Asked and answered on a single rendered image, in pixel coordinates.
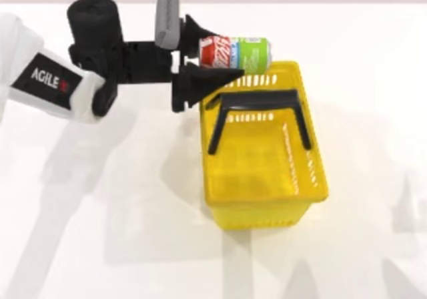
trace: black robotic component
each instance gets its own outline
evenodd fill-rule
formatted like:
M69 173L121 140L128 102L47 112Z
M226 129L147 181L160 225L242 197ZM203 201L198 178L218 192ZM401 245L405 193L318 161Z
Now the black robotic component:
M92 110L105 116L117 97L118 84L172 83L172 110L181 112L238 79L241 69L212 69L185 64L198 57L199 40L215 35L189 15L179 17L179 0L157 0L155 41L125 42L117 5L112 0L77 0L67 12L75 43L73 64L106 80L95 94ZM178 73L172 73L172 52L179 51Z

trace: yellow plastic basket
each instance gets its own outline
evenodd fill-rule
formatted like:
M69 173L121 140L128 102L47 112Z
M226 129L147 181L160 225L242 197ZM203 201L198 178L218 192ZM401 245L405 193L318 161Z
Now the yellow plastic basket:
M244 108L245 95L253 101L263 93L272 100ZM280 104L265 109L289 94L291 105L300 106L302 120L297 121L298 109ZM234 108L224 113L228 103ZM205 200L222 228L290 226L311 203L328 197L297 63L273 62L264 75L236 80L205 98L200 115ZM304 122L306 141L299 122Z

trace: white background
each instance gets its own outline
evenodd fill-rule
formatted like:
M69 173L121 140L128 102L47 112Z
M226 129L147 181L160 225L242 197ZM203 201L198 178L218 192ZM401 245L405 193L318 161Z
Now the white background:
M2 5L67 57L65 5ZM120 7L127 40L154 6ZM120 87L97 126L10 101L0 127L3 299L427 298L427 7L189 5L300 64L330 197L290 229L223 232L202 197L197 108Z

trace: black handle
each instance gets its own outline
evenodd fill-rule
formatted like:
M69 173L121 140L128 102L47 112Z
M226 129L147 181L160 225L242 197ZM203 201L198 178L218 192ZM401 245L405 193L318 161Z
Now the black handle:
M218 149L229 111L293 109L302 144L306 150L312 148L307 125L302 113L301 101L296 89L219 93L205 108L212 109L219 103L221 103L220 112L218 113L215 129L213 130L207 151L210 155L214 155Z

